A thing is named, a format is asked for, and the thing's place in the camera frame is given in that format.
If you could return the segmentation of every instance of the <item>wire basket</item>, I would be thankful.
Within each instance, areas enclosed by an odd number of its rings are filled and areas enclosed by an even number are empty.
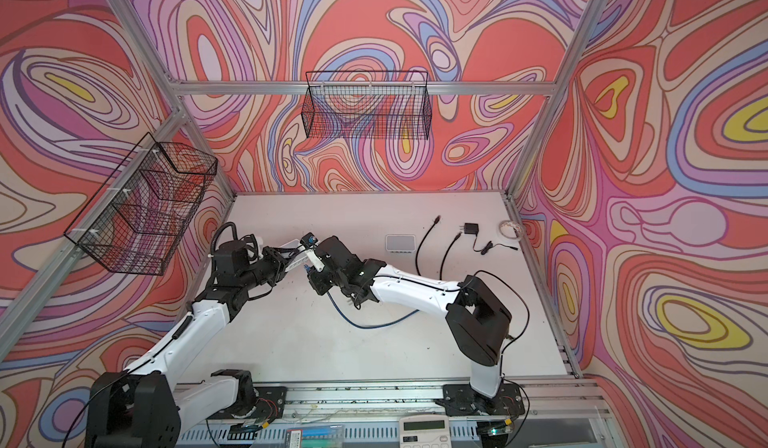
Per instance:
[[[109,271],[162,275],[217,166],[183,143],[155,142],[82,236],[65,235]]]
[[[306,72],[307,138],[428,139],[432,102],[423,70]]]

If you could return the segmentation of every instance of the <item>barcode label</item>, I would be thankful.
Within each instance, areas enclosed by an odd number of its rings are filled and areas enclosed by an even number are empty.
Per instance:
[[[288,448],[301,448],[301,430],[291,430],[288,433]]]

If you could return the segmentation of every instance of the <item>calculator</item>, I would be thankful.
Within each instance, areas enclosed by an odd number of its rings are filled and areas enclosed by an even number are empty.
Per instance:
[[[413,415],[400,418],[400,448],[451,448],[446,415]]]

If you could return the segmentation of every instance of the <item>psychedelic patterned wall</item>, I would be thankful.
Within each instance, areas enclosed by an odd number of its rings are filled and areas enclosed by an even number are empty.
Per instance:
[[[515,194],[628,445],[768,446],[768,0],[611,0]]]
[[[552,80],[587,0],[132,0],[171,77]],[[542,98],[433,98],[428,142],[305,140],[301,97],[187,106],[237,191],[504,189]]]
[[[0,0],[0,14],[4,310],[168,107],[105,0]],[[0,364],[0,446],[61,443],[93,379],[120,370],[172,326],[223,199],[209,189],[164,277],[78,263]]]

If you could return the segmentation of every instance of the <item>white table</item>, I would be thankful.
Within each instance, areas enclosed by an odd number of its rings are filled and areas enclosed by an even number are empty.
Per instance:
[[[502,197],[494,192],[240,195],[229,221],[237,224],[239,236],[254,233],[268,246],[282,245],[307,232],[320,240],[336,235],[361,260],[379,259],[416,273],[414,255],[387,252],[385,236],[414,234],[418,243],[437,215],[442,221],[419,255],[422,275],[437,278],[440,260],[463,223],[480,224],[478,249],[489,240],[504,242],[496,226],[508,215]],[[229,230],[220,243],[228,239]],[[480,255],[472,251],[474,241],[474,236],[462,235],[454,244],[444,279],[460,281],[479,269],[491,271],[514,287],[531,310],[525,335],[504,354],[504,373],[565,375],[522,252],[499,246]],[[510,333],[517,335],[525,323],[520,300],[493,277],[480,276],[512,313]],[[257,288],[251,294],[267,289]],[[386,323],[410,311],[372,301],[357,311],[338,288],[331,293],[347,316],[360,325]],[[312,290],[301,268],[291,271],[264,299],[246,303],[181,380],[197,382],[224,368],[250,370],[255,382],[469,377],[469,360],[459,351],[444,320],[417,313],[392,327],[354,328],[336,313],[327,296]]]

